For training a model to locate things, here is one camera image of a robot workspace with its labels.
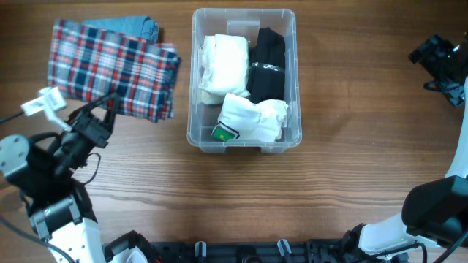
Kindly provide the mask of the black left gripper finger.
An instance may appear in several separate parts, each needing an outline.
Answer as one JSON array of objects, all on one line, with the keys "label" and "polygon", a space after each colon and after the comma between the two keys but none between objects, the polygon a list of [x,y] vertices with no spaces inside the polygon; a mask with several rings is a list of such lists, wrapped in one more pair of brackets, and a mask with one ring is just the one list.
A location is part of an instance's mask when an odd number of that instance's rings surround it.
[{"label": "black left gripper finger", "polygon": [[105,114],[104,124],[105,128],[113,128],[118,108],[120,105],[119,95],[109,95],[107,98],[107,112]]},{"label": "black left gripper finger", "polygon": [[116,92],[112,92],[110,94],[106,94],[104,96],[99,97],[98,99],[89,102],[88,104],[85,104],[84,106],[78,108],[75,110],[75,117],[79,116],[80,114],[88,114],[91,113],[91,111],[94,108],[101,107],[101,106],[106,106],[107,107],[107,98],[109,95],[118,95]]}]

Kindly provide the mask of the plaid flannel cloth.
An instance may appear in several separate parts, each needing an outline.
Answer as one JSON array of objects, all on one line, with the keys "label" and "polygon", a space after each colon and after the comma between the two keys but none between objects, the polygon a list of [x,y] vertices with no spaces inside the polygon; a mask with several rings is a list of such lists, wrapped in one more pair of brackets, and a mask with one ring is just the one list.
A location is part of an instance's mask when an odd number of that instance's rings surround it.
[{"label": "plaid flannel cloth", "polygon": [[119,114],[156,123],[174,115],[180,64],[173,44],[57,20],[47,84],[59,88],[63,97],[82,102],[117,93]]}]

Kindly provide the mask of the blue denim jeans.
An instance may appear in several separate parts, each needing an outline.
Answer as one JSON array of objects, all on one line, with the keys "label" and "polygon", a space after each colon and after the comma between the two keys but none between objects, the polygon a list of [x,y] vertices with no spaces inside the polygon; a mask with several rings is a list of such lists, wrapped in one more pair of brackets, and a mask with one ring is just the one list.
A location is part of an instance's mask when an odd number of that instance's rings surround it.
[{"label": "blue denim jeans", "polygon": [[83,24],[144,38],[150,42],[158,42],[159,38],[159,25],[149,16],[100,18],[84,20]]}]

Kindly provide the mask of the cream cloth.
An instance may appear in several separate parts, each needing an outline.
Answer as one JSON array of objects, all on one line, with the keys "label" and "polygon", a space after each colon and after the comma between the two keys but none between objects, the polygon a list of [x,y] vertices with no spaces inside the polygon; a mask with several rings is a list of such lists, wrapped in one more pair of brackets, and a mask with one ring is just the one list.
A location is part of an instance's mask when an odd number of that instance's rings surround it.
[{"label": "cream cloth", "polygon": [[250,96],[246,88],[249,70],[246,38],[225,34],[206,36],[200,51],[203,75],[198,88],[203,104],[221,104],[226,94]]}]

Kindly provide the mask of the white printed t-shirt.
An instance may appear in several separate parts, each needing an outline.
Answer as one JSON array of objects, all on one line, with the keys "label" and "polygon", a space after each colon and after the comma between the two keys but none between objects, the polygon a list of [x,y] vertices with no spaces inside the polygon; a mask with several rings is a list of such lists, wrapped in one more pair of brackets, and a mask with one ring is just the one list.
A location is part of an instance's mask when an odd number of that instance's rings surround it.
[{"label": "white printed t-shirt", "polygon": [[275,142],[287,124],[285,101],[267,99],[257,104],[234,94],[224,98],[222,110],[211,132],[214,139]]}]

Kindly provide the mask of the clear plastic storage bin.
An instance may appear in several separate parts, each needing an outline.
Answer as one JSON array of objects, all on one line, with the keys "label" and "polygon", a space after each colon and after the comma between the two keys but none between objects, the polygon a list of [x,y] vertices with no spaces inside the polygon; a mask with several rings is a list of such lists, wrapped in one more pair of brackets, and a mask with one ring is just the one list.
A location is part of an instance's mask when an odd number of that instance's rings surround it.
[{"label": "clear plastic storage bin", "polygon": [[[219,141],[211,136],[222,107],[201,101],[198,83],[203,75],[200,48],[204,37],[227,34],[245,37],[251,46],[257,43],[260,28],[271,28],[284,37],[286,45],[285,97],[287,125],[275,142],[248,140]],[[282,153],[302,140],[301,103],[298,76],[298,47],[295,13],[290,9],[200,8],[192,16],[192,55],[190,73],[188,142],[206,153],[224,153],[228,148],[260,148],[263,153]]]}]

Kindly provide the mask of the black garment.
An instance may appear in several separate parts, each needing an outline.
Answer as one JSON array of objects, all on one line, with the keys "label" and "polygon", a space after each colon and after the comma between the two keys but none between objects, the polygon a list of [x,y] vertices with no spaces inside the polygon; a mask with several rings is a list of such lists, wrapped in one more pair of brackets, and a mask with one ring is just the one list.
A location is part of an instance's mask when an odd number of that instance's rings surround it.
[{"label": "black garment", "polygon": [[249,49],[246,89],[252,103],[284,99],[285,41],[271,28],[260,28],[257,46]]}]

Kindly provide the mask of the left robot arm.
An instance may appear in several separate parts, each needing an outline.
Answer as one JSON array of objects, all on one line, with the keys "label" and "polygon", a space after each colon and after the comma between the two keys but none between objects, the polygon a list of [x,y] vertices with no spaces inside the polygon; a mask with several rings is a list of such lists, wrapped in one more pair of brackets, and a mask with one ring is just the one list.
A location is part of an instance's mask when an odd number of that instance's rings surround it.
[{"label": "left robot arm", "polygon": [[19,235],[45,246],[57,262],[160,262],[162,257],[141,234],[131,231],[107,245],[85,183],[73,178],[95,147],[105,148],[120,105],[117,93],[100,97],[72,112],[70,129],[1,141],[1,172],[20,189],[34,234],[5,218]]}]

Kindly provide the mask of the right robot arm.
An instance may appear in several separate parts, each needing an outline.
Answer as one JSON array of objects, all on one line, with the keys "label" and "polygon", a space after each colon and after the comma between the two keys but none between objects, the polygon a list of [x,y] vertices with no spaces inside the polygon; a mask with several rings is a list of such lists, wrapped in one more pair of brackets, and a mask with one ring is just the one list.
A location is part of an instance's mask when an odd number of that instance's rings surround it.
[{"label": "right robot arm", "polygon": [[[435,91],[453,106],[464,106],[458,147],[443,179],[414,187],[402,212],[375,224],[359,224],[337,240],[289,243],[225,243],[207,245],[150,243],[136,231],[104,247],[107,262],[408,262],[409,251],[446,250],[444,262],[457,248],[467,248],[467,33],[455,46],[440,35],[427,39],[409,55],[434,78],[424,89]],[[227,97],[212,135],[228,142],[259,131],[260,113],[250,102]]]}]

